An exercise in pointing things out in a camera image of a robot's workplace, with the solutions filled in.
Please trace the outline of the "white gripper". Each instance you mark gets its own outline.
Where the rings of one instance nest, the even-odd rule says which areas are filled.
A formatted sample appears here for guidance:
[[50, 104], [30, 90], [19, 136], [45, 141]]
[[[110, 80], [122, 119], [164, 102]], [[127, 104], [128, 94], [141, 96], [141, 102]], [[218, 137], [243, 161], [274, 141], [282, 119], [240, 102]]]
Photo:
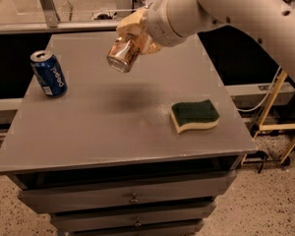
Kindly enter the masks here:
[[159, 52], [161, 46], [173, 47], [184, 42], [186, 38], [180, 36], [170, 24], [167, 9], [170, 1], [157, 0], [148, 9], [139, 8], [119, 23], [117, 34], [122, 37], [143, 39], [142, 55]]

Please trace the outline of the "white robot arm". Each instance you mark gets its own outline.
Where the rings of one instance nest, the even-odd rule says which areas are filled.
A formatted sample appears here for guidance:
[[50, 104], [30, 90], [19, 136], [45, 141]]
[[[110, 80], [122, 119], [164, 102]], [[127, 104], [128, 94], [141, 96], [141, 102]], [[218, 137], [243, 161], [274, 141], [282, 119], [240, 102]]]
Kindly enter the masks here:
[[295, 9], [282, 0], [157, 0], [124, 18], [117, 33], [146, 34], [144, 52], [153, 53], [226, 25], [257, 42], [295, 83]]

